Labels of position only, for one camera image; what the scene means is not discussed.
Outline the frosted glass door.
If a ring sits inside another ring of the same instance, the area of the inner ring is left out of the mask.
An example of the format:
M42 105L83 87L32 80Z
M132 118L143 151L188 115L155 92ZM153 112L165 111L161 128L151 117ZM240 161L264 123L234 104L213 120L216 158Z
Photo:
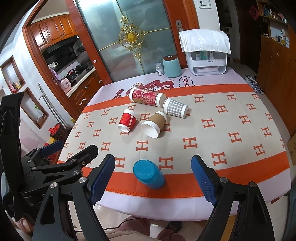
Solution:
M111 80L154 73L177 48L164 1L76 1Z

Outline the orange H-pattern blanket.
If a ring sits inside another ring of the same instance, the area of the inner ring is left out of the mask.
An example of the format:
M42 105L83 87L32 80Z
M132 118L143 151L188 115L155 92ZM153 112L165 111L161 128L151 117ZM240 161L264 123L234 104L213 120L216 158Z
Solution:
M91 103L73 126L60 161L96 145L98 156L87 167L97 167L107 154L115 157L107 191L145 198L202 196L191 169L194 155L234 183L258 183L266 201L290 189L290 166L281 135L248 85L194 86L170 89L166 95L187 104L189 112L185 118L168 116L157 138L141 129L157 107L133 103L128 97ZM125 109L138 115L129 133L118 128ZM163 187L151 189L137 180L133 165L139 160L158 166L165 177Z

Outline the wooden kitchen cabinet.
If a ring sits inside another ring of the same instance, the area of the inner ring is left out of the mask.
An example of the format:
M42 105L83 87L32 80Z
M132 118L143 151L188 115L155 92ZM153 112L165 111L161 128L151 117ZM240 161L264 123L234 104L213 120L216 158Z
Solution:
M77 1L38 1L22 28L30 56L45 84L69 116L77 120L95 93L111 78L82 18ZM87 88L65 92L63 79L80 65L90 66Z

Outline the tall red patterned cup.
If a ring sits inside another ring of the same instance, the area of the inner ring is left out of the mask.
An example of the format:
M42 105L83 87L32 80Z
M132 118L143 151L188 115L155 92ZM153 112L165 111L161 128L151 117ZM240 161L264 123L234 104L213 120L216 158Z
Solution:
M161 92L139 87L132 88L129 93L130 101L156 107L162 107L166 98L166 95Z

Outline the white countertop appliance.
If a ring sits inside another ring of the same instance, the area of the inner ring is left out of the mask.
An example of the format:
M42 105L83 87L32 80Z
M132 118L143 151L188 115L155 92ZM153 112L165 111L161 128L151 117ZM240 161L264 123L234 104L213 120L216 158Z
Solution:
M224 74L227 69L227 54L214 51L186 52L189 70L196 76Z

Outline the teal canister with lid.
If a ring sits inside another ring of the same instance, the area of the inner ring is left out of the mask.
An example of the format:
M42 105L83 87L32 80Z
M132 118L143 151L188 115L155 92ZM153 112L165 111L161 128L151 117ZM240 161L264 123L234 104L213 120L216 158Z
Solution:
M182 75L181 66L177 55L163 57L163 67L168 78L175 78Z

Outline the small red paper cup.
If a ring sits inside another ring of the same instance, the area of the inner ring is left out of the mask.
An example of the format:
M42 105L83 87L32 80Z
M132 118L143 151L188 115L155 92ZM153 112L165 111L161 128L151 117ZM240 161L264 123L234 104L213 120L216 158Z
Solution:
M129 133L133 129L137 119L138 115L133 110L125 109L119 121L118 128L121 132Z

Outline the pink rice cooker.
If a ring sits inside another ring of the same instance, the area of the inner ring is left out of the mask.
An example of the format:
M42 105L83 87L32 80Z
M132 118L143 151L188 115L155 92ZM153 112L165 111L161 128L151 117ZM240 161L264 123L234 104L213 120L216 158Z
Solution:
M67 78L61 80L61 88L66 94L71 90L71 87L71 82Z

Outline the dark wooden side cabinet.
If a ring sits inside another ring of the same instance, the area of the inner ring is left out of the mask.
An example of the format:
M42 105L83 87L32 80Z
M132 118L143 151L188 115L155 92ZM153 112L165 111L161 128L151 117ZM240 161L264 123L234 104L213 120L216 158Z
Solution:
M291 136L295 134L295 24L271 1L257 1L262 24L257 81L282 118Z

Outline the small white pill bottle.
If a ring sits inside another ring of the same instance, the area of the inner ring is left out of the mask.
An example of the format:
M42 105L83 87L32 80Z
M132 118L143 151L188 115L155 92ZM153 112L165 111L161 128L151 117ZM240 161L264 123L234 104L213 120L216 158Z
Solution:
M160 62L156 63L155 66L156 66L156 72L157 72L158 76L162 76L165 74L163 66Z

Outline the white cloth cover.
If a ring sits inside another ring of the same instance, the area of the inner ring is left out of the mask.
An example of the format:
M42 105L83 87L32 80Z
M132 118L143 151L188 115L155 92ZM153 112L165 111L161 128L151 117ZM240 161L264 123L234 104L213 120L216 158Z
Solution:
M182 51L213 51L231 54L229 37L222 31L192 29L179 32Z

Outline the grey checked paper cup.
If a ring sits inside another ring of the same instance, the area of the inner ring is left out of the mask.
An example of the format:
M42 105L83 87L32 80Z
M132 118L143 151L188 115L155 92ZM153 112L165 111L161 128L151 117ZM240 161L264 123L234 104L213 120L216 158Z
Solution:
M188 106L173 98L166 98L163 104L163 113L178 118L185 118L188 112Z

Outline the brown sleeve paper cup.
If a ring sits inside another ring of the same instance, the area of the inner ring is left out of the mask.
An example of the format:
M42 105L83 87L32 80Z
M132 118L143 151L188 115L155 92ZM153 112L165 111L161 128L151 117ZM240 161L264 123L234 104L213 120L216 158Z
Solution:
M148 137L157 138L166 122L167 115L161 111L157 111L141 124L141 129Z

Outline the blue plastic cup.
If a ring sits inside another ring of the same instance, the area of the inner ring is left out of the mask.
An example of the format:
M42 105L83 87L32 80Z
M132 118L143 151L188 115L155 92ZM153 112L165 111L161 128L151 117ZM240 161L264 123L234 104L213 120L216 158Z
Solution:
M133 174L142 184L159 189L165 184L165 177L158 166L149 160L139 160L133 165Z

